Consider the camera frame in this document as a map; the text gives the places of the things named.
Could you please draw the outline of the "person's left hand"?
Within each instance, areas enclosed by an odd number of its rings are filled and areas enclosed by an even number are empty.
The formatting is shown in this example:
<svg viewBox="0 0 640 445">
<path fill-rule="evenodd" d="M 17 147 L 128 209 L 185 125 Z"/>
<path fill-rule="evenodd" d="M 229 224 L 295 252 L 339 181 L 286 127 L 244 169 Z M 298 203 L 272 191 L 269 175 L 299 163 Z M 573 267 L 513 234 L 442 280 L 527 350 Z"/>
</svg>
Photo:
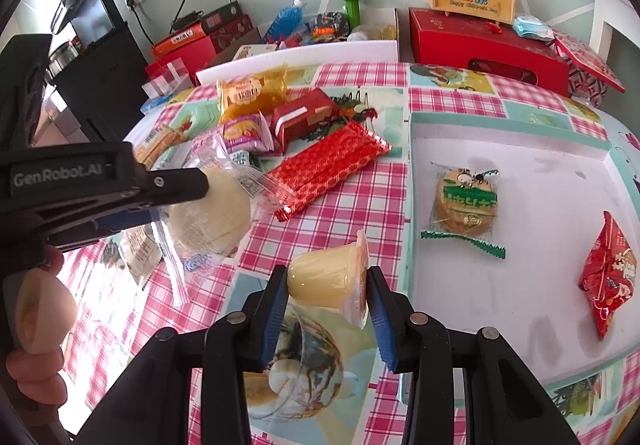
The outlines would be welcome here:
<svg viewBox="0 0 640 445">
<path fill-rule="evenodd" d="M 54 407 L 67 399 L 60 376 L 64 366 L 61 344 L 77 318 L 76 301 L 58 279 L 63 264 L 62 252 L 48 247 L 46 263 L 24 276 L 13 310 L 17 349 L 6 359 L 6 370 L 20 392 Z"/>
</svg>

